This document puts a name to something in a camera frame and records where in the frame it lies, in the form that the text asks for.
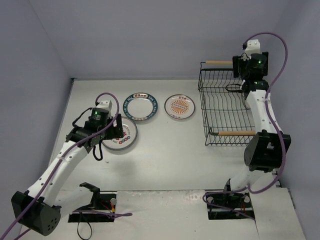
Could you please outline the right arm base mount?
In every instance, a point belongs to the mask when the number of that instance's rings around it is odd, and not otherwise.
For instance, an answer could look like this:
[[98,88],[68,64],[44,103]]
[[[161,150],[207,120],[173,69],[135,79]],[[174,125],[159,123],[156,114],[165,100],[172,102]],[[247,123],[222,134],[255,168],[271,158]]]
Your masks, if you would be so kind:
[[226,185],[223,190],[207,191],[202,196],[210,221],[255,220],[253,204],[247,188],[231,190]]

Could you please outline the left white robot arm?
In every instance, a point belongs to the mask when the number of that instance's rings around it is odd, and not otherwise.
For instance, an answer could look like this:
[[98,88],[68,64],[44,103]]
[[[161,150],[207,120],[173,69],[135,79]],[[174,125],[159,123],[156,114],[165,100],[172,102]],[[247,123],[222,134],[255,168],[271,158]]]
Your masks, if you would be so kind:
[[42,236],[48,236],[61,218],[85,206],[89,210],[100,204],[100,189],[84,182],[63,200],[57,196],[76,166],[89,154],[94,154],[103,141],[122,138],[122,116],[111,116],[110,106],[90,108],[91,115],[84,126],[72,123],[60,153],[42,176],[26,191],[17,191],[11,198],[15,222]]

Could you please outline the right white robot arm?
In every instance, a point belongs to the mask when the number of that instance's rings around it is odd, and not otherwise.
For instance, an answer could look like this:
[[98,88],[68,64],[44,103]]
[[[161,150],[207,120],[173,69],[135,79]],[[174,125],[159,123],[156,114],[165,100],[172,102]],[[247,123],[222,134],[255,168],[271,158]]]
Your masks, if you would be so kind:
[[[264,79],[267,74],[268,54],[242,53],[233,56],[233,75],[241,78],[241,91],[251,110],[255,134],[245,147],[244,167],[230,178],[221,193],[221,200],[227,206],[239,201],[239,193],[248,190],[260,194],[272,187],[282,175],[291,136],[279,127],[271,103],[271,86]],[[275,179],[260,190],[253,190],[253,184],[263,175],[277,171]]]

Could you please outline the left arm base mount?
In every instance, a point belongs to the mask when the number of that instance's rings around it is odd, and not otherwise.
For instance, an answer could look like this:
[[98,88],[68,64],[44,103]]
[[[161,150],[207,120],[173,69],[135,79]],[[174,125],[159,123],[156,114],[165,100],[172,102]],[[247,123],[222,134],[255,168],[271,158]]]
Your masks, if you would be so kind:
[[113,213],[116,209],[116,204],[111,203],[112,199],[117,199],[117,194],[114,192],[101,192],[100,189],[90,183],[84,182],[79,185],[82,188],[93,192],[91,202],[79,208],[84,210],[84,213],[72,213],[68,217],[69,223],[113,223],[114,216],[105,215],[102,213],[92,213],[92,211],[108,211]]

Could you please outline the red character plate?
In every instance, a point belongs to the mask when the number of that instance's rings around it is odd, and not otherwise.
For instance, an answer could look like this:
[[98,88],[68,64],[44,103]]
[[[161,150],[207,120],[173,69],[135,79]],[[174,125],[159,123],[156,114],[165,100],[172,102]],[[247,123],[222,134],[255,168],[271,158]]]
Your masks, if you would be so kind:
[[122,151],[132,146],[138,136],[137,125],[127,117],[122,117],[123,137],[102,142],[103,146],[111,151]]

